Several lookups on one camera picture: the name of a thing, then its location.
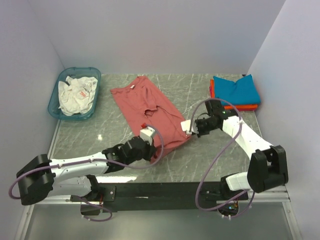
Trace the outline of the dusty red t-shirt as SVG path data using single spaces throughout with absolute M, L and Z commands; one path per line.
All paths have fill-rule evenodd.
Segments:
M 110 92 L 135 136 L 140 134 L 144 124 L 160 132 L 163 157 L 190 139 L 181 127 L 181 122 L 185 121 L 183 115 L 146 76 L 138 76 L 129 85 Z

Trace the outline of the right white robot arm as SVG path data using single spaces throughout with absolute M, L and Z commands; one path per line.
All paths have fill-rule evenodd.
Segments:
M 219 98 L 209 98 L 204 103 L 208 117 L 192 117 L 186 132 L 201 137 L 220 129 L 242 148 L 250 160 L 246 172 L 221 179 L 219 193 L 222 198 L 230 200 L 240 190 L 261 193 L 288 183 L 287 155 L 282 146 L 273 145 L 260 137 L 245 123 L 235 106 L 225 109 Z

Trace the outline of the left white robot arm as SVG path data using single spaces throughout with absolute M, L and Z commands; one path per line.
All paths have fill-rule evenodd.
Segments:
M 131 168 L 136 161 L 151 161 L 156 150 L 154 137 L 140 134 L 89 156 L 49 159 L 40 154 L 16 174 L 18 199 L 24 206 L 52 196 L 73 195 L 94 201 L 101 192 L 97 175 Z

